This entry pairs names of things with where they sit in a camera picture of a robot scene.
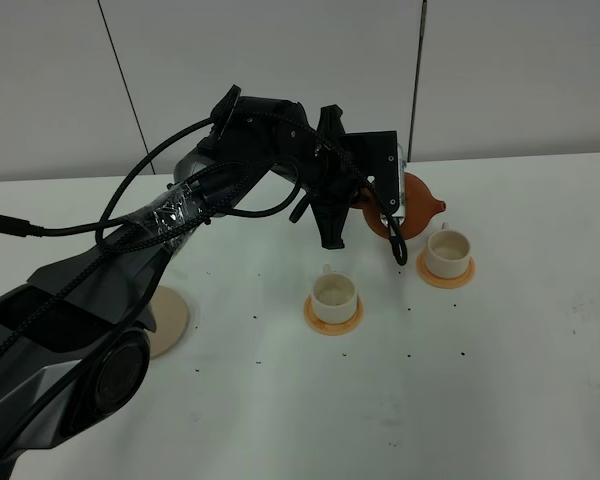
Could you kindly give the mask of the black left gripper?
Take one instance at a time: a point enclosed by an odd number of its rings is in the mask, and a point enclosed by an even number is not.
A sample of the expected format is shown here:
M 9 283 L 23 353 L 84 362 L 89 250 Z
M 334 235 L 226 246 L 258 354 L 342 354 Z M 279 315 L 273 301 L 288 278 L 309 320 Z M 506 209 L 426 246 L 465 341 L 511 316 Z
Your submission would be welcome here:
M 309 125 L 301 105 L 276 105 L 269 112 L 269 130 L 274 143 L 271 170 L 293 184 L 290 194 L 270 208 L 278 213 L 299 194 L 305 196 L 294 211 L 302 213 L 312 207 L 321 246 L 327 250 L 344 249 L 342 233 L 349 208 L 376 208 L 373 193 L 366 185 L 361 155 L 346 149 L 341 122 L 342 109 L 323 107 L 317 128 Z

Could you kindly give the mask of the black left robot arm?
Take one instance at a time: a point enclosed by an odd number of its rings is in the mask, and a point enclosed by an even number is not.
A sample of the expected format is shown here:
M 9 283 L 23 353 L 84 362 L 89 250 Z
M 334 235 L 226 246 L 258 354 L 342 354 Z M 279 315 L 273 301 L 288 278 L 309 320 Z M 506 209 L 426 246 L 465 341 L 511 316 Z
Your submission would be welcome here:
M 0 479 L 24 451 L 57 446 L 135 395 L 156 329 L 149 303 L 169 262 L 199 226 L 238 215 L 266 173 L 291 182 L 283 207 L 294 216 L 311 209 L 325 248 L 342 247 L 372 156 L 341 114 L 325 107 L 312 127 L 300 104 L 232 87 L 164 193 L 121 217 L 110 200 L 97 222 L 65 229 L 93 234 L 92 248 L 0 296 Z

